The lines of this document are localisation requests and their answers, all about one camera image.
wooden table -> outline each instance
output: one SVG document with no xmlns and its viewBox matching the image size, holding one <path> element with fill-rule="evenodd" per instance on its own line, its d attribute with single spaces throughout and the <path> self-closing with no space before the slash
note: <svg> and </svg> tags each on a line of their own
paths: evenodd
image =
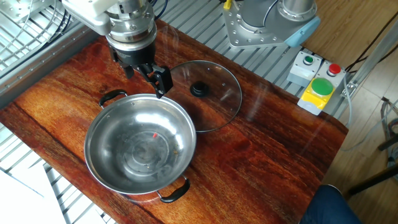
<svg viewBox="0 0 398 224">
<path fill-rule="evenodd" d="M 230 70 L 243 92 L 232 122 L 198 134 L 185 172 L 191 188 L 176 202 L 164 204 L 154 193 L 132 202 L 103 187 L 86 167 L 83 143 L 101 96 L 117 88 L 130 95 L 154 92 L 139 74 L 126 79 L 103 37 L 0 111 L 0 122 L 118 223 L 298 223 L 347 129 L 325 113 L 299 108 L 296 97 L 164 22 L 157 27 L 159 65 L 209 60 Z M 160 192 L 168 195 L 182 182 Z"/>
</svg>

emergency stop button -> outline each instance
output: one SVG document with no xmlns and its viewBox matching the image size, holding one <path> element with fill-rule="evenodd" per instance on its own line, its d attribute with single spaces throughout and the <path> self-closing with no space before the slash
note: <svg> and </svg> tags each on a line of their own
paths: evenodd
<svg viewBox="0 0 398 224">
<path fill-rule="evenodd" d="M 337 74 L 341 72 L 341 68 L 338 64 L 331 64 L 329 65 L 328 75 L 331 77 L 335 77 Z"/>
</svg>

blue jeans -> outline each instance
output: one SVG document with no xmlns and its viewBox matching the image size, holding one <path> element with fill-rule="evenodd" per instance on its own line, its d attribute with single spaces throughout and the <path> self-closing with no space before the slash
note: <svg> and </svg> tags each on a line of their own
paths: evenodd
<svg viewBox="0 0 398 224">
<path fill-rule="evenodd" d="M 340 192 L 322 185 L 315 193 L 300 224 L 361 224 Z"/>
</svg>

green button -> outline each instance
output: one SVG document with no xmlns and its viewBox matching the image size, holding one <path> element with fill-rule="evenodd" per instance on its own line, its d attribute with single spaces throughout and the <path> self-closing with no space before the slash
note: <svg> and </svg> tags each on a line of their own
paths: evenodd
<svg viewBox="0 0 398 224">
<path fill-rule="evenodd" d="M 319 95 L 327 96 L 333 91 L 333 85 L 326 78 L 316 78 L 312 81 L 312 89 Z"/>
<path fill-rule="evenodd" d="M 313 58 L 312 57 L 310 57 L 310 56 L 305 56 L 305 58 L 304 58 L 304 64 L 306 64 L 306 65 L 311 65 L 312 64 L 312 62 L 313 62 Z"/>
</svg>

black pot handle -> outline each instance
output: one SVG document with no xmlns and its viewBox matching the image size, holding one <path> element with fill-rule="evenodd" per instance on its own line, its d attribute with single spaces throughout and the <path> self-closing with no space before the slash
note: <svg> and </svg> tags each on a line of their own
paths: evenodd
<svg viewBox="0 0 398 224">
<path fill-rule="evenodd" d="M 184 176 L 182 175 L 183 178 L 185 179 L 185 183 L 182 187 L 180 187 L 179 189 L 175 190 L 172 194 L 170 194 L 167 197 L 162 197 L 159 193 L 159 191 L 157 190 L 156 193 L 157 195 L 159 195 L 160 197 L 160 201 L 163 203 L 172 203 L 175 202 L 176 200 L 178 200 L 180 197 L 182 197 L 183 195 L 185 195 L 185 193 L 187 193 L 189 187 L 191 186 L 190 181 Z"/>
<path fill-rule="evenodd" d="M 99 106 L 104 109 L 103 105 L 105 102 L 112 100 L 120 94 L 125 94 L 125 96 L 127 96 L 127 92 L 125 90 L 112 90 L 109 93 L 105 93 L 105 95 L 99 100 Z"/>
</svg>

